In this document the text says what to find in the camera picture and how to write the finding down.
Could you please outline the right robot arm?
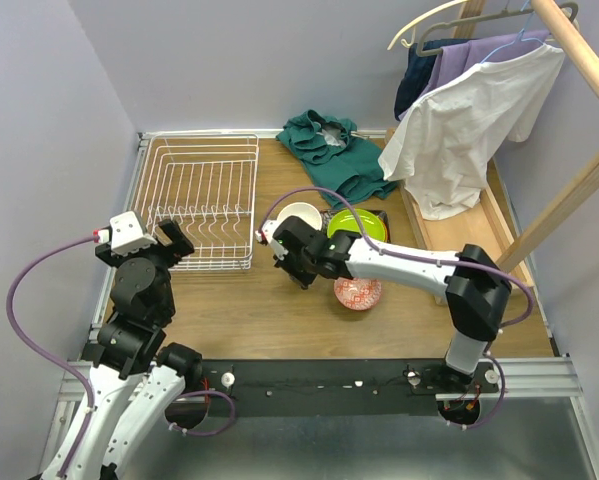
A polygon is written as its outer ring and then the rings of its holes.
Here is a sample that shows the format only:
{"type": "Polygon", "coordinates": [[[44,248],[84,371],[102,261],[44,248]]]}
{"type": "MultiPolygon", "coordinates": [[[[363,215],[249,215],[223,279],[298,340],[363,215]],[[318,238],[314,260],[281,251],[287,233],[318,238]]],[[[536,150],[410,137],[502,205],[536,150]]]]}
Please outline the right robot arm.
{"type": "Polygon", "coordinates": [[[446,392],[465,392],[475,380],[512,291],[508,277],[475,245],[443,252],[378,242],[350,230],[328,236],[297,216],[265,221],[256,238],[302,289],[320,276],[388,281],[443,297],[454,335],[432,381],[446,392]]]}

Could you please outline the purple shirt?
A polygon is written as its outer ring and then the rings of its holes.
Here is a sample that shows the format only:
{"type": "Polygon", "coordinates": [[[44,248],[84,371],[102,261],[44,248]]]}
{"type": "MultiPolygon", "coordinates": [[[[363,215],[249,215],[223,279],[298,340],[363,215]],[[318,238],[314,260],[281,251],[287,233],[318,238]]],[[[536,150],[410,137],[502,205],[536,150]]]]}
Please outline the purple shirt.
{"type": "Polygon", "coordinates": [[[430,122],[452,128],[498,128],[531,131],[563,64],[564,52],[544,43],[523,56],[500,63],[481,64],[512,35],[468,40],[465,71],[455,79],[421,95],[401,120],[411,126],[430,122]]]}

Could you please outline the cream clothes hanger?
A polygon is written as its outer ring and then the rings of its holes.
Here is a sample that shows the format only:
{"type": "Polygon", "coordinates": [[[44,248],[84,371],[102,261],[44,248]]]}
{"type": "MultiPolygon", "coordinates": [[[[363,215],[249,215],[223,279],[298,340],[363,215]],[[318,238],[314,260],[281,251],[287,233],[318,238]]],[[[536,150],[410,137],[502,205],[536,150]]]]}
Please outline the cream clothes hanger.
{"type": "Polygon", "coordinates": [[[439,13],[453,9],[458,6],[463,6],[467,3],[467,0],[451,0],[442,3],[421,15],[415,17],[405,26],[403,26],[391,39],[386,47],[387,51],[391,51],[397,45],[401,45],[403,48],[411,48],[417,40],[417,28],[420,24],[428,21],[431,17],[436,16],[439,13]]]}

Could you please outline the black square floral plate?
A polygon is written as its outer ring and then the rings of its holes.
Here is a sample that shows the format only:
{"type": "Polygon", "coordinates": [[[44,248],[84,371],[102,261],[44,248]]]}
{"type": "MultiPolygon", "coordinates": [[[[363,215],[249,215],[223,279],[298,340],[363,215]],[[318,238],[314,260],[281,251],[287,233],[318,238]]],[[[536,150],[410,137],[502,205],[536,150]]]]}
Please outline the black square floral plate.
{"type": "MultiPolygon", "coordinates": [[[[325,210],[320,211],[320,214],[323,219],[323,227],[322,227],[323,232],[326,233],[326,229],[327,229],[327,225],[328,225],[328,221],[329,221],[330,217],[339,211],[340,210],[332,210],[332,209],[325,209],[325,210]]],[[[387,229],[388,229],[388,234],[389,234],[389,239],[385,242],[388,242],[390,240],[390,230],[389,230],[389,226],[388,226],[388,217],[387,217],[386,212],[383,210],[368,210],[368,211],[377,214],[385,222],[387,229]]]]}

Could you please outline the red bowl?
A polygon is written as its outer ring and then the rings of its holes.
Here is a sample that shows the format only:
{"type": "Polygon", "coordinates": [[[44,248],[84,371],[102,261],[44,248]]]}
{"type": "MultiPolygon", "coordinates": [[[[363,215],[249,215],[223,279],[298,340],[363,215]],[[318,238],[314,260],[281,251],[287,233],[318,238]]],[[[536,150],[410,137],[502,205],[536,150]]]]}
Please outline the red bowl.
{"type": "Polygon", "coordinates": [[[281,223],[291,216],[300,218],[315,230],[321,230],[323,227],[320,211],[307,202],[294,202],[285,206],[277,215],[276,220],[281,223]]]}

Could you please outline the aluminium table rail frame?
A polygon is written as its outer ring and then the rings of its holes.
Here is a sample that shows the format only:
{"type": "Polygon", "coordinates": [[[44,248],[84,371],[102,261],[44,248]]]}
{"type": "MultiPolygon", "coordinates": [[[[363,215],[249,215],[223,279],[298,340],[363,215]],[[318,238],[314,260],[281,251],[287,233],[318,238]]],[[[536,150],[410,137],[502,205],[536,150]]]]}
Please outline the aluminium table rail frame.
{"type": "MultiPolygon", "coordinates": [[[[266,220],[276,220],[276,217],[276,214],[270,212],[264,216],[262,221],[257,221],[255,218],[254,232],[266,220]]],[[[361,230],[360,234],[369,237],[361,222],[358,222],[358,224],[361,230]]],[[[253,253],[255,245],[258,244],[254,232],[253,253]]],[[[506,273],[504,275],[511,281],[511,293],[522,289],[520,281],[506,273]]],[[[91,342],[92,358],[96,340],[97,336],[91,342]]],[[[437,404],[438,413],[435,416],[461,429],[472,429],[491,420],[506,398],[569,397],[576,395],[579,391],[574,368],[571,362],[565,358],[498,360],[493,357],[489,344],[479,363],[482,360],[490,361],[494,366],[492,370],[486,372],[486,379],[490,383],[497,384],[499,391],[484,398],[475,395],[467,400],[449,401],[445,399],[437,404]]],[[[166,407],[163,417],[158,419],[155,424],[165,420],[168,410],[174,410],[180,415],[185,415],[189,408],[196,409],[199,414],[206,417],[224,417],[228,424],[233,424],[239,418],[236,414],[234,400],[224,392],[217,391],[208,385],[207,379],[203,376],[203,361],[202,359],[200,380],[196,383],[187,383],[183,392],[166,407]]],[[[74,376],[75,385],[84,387],[85,394],[91,390],[88,374],[92,365],[93,361],[88,365],[69,366],[69,371],[74,376]]],[[[63,435],[64,439],[82,400],[83,398],[74,400],[66,406],[68,422],[63,435]]]]}

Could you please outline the light blue clothes hanger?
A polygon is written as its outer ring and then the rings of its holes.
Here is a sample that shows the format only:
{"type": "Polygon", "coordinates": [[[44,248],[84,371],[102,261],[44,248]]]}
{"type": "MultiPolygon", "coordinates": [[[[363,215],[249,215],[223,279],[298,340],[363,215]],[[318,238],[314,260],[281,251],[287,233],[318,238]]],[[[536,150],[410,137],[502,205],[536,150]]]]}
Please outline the light blue clothes hanger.
{"type": "Polygon", "coordinates": [[[530,27],[535,24],[534,13],[530,13],[523,27],[513,35],[512,39],[505,44],[497,46],[488,53],[482,60],[485,63],[500,63],[523,56],[528,52],[543,45],[549,36],[546,30],[531,30],[530,27]]]}

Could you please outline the green hooded garment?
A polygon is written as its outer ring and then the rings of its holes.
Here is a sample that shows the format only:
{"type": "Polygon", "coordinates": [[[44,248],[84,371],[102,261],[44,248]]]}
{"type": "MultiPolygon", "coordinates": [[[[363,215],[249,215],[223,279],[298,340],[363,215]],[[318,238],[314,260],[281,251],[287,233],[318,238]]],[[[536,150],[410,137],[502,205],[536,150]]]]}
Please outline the green hooded garment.
{"type": "Polygon", "coordinates": [[[384,178],[378,159],[382,149],[356,135],[350,119],[322,116],[314,110],[289,119],[276,139],[299,160],[312,183],[335,209],[375,196],[386,199],[396,184],[384,178]]]}

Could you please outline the green round plate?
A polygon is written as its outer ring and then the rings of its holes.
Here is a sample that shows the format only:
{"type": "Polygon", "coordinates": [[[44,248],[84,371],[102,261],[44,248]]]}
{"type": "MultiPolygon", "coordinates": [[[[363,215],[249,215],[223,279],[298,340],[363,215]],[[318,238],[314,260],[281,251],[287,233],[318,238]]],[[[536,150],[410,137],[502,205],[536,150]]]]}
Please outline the green round plate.
{"type": "MultiPolygon", "coordinates": [[[[356,214],[369,237],[380,242],[389,239],[387,226],[377,214],[364,209],[356,209],[356,214]]],[[[355,216],[349,210],[339,211],[330,217],[326,229],[327,236],[332,237],[339,230],[361,232],[355,216]]]]}

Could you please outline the wooden clothes rack frame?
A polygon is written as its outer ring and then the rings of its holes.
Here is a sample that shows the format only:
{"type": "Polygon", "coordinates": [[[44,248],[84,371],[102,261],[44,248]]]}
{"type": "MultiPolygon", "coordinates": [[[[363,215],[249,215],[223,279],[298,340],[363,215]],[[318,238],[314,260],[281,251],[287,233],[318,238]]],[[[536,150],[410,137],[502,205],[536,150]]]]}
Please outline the wooden clothes rack frame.
{"type": "Polygon", "coordinates": [[[531,6],[583,78],[576,83],[567,75],[559,82],[559,99],[573,94],[573,100],[554,109],[541,124],[539,138],[523,150],[529,161],[517,162],[516,172],[503,180],[511,210],[533,213],[535,219],[514,237],[490,188],[473,210],[443,221],[425,220],[409,193],[402,198],[419,247],[450,250],[462,242],[483,241],[498,254],[502,269],[537,286],[543,270],[538,255],[546,249],[546,239],[599,189],[599,134],[583,104],[585,88],[599,100],[599,56],[556,2],[534,1],[531,6]]]}

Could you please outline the white t-shirt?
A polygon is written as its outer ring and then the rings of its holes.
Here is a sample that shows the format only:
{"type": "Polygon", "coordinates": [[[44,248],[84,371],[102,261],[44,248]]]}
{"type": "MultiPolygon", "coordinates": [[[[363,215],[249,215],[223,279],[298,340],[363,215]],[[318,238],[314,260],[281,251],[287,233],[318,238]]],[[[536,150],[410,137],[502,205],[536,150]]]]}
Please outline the white t-shirt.
{"type": "Polygon", "coordinates": [[[528,139],[565,53],[543,44],[517,58],[483,62],[423,95],[379,156],[388,181],[403,182],[426,220],[473,208],[504,141],[528,139]]]}

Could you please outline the navy blue garment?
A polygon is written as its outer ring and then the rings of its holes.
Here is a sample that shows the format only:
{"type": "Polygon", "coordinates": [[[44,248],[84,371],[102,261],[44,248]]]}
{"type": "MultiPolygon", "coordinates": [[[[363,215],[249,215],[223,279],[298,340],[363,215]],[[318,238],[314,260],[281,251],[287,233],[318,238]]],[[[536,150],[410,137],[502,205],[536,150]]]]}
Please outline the navy blue garment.
{"type": "Polygon", "coordinates": [[[470,46],[468,39],[426,41],[423,50],[442,49],[439,55],[418,56],[415,43],[408,52],[408,65],[397,89],[394,116],[401,120],[405,112],[423,94],[445,85],[466,69],[470,46]]]}

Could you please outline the blue white patterned bowl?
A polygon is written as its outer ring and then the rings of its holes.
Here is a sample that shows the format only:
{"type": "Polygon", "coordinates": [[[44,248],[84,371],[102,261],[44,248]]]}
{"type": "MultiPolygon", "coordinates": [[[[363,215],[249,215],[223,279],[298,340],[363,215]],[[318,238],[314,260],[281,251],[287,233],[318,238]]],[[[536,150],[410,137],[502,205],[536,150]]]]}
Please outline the blue white patterned bowl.
{"type": "Polygon", "coordinates": [[[334,282],[336,299],[354,311],[366,311],[376,306],[382,295],[382,284],[376,279],[345,279],[334,282]]]}

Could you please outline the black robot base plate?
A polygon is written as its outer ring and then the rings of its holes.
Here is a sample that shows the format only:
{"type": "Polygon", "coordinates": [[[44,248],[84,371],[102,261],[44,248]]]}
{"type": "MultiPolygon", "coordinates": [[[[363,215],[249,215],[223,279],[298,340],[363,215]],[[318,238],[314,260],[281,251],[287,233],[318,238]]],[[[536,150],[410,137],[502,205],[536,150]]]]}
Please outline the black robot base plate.
{"type": "Polygon", "coordinates": [[[208,385],[230,396],[238,417],[435,416],[445,399],[499,391],[482,360],[465,386],[443,380],[440,359],[204,360],[208,385]]]}

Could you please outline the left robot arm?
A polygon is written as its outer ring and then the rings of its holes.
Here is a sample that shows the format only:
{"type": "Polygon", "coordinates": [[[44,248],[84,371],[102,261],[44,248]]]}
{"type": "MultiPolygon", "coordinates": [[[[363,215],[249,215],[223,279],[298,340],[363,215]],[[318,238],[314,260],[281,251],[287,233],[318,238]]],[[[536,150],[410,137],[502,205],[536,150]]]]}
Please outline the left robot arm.
{"type": "Polygon", "coordinates": [[[163,343],[176,312],[169,270],[194,247],[176,222],[160,225],[168,244],[133,211],[97,232],[95,255],[115,270],[113,310],[93,347],[91,390],[43,479],[121,478],[166,407],[200,385],[201,355],[163,343]]]}

